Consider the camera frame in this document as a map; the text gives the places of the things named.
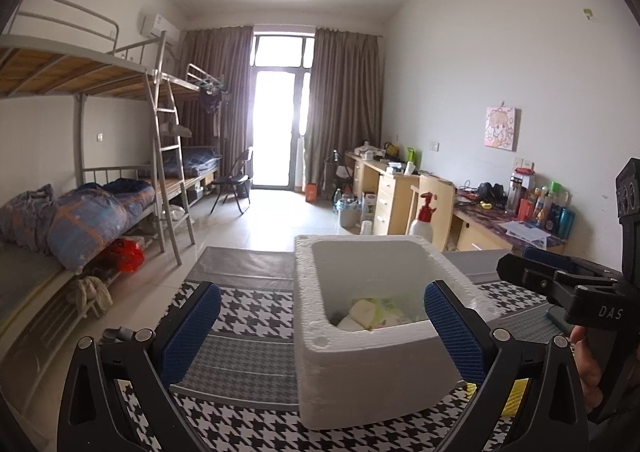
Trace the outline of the right hand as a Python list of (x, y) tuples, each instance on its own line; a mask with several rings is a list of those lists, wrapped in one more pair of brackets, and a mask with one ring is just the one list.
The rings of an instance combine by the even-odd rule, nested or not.
[(576, 325), (570, 333), (570, 342), (574, 348), (574, 359), (582, 385), (586, 411), (590, 413), (602, 403), (603, 394), (599, 388), (602, 371), (588, 345), (588, 330)]

